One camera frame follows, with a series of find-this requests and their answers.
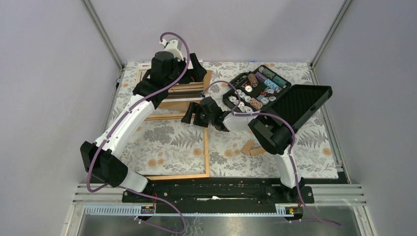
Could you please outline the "brown cardboard backing board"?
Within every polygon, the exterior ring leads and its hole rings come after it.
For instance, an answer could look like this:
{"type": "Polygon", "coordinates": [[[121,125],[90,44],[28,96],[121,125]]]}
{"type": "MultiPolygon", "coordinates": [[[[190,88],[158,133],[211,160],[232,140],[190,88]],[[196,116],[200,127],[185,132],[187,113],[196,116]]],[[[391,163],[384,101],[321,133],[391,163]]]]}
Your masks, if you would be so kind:
{"type": "MultiPolygon", "coordinates": [[[[207,74],[204,77],[204,86],[206,89],[210,83],[212,76],[212,71],[208,70],[207,74]]],[[[168,109],[168,110],[174,110],[179,111],[180,113],[185,113],[187,111],[188,105],[190,102],[196,102],[200,103],[201,96],[199,93],[198,98],[180,98],[180,99],[167,99],[165,98],[161,104],[158,106],[158,109],[168,109]]]]}

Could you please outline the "printed photo of plant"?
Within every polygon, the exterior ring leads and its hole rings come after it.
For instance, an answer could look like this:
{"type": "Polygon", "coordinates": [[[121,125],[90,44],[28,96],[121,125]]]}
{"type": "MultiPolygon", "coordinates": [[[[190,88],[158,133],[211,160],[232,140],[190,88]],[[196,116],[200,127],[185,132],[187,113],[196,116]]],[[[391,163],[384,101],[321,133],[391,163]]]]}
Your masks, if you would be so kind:
{"type": "MultiPolygon", "coordinates": [[[[136,83],[139,83],[147,70],[151,68],[150,63],[141,63],[138,65],[138,71],[136,73],[136,83]]],[[[198,98],[199,93],[204,90],[204,81],[191,82],[189,84],[176,84],[168,90],[167,99],[180,99],[180,98],[198,98]]]]}

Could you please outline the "wooden picture frame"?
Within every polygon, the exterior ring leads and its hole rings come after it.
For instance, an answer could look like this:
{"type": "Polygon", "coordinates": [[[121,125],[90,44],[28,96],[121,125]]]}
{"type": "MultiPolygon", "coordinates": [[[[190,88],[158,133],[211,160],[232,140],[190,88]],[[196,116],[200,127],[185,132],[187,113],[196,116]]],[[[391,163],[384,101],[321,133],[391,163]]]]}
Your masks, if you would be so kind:
{"type": "Polygon", "coordinates": [[[151,180],[209,177],[208,130],[183,114],[150,115],[125,146],[121,161],[151,180]]]}

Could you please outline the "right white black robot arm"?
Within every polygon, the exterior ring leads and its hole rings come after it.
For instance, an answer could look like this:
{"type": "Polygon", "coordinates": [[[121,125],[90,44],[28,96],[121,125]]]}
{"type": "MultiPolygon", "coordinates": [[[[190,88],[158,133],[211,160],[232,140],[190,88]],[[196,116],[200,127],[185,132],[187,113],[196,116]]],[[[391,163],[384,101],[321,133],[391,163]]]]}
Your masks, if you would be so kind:
{"type": "Polygon", "coordinates": [[[223,132],[251,132],[260,146],[274,156],[284,200],[293,203],[301,197],[302,177],[292,157],[295,130],[283,118],[265,112],[224,111],[211,97],[205,97],[188,105],[181,122],[200,127],[211,125],[223,132]]]}

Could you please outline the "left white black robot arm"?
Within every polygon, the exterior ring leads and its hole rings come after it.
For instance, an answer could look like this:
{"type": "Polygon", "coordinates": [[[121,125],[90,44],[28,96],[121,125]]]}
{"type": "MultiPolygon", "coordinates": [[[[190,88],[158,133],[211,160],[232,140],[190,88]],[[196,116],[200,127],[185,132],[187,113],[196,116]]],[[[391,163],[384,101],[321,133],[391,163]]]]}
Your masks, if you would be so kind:
{"type": "Polygon", "coordinates": [[[120,187],[134,191],[140,202],[152,197],[148,178],[128,168],[119,159],[137,128],[168,96],[176,84],[203,81],[207,71],[195,53],[186,58],[170,51],[155,53],[148,69],[133,90],[123,111],[113,124],[93,143],[85,141],[80,148],[87,177],[87,190],[97,192],[104,187],[120,187]]]}

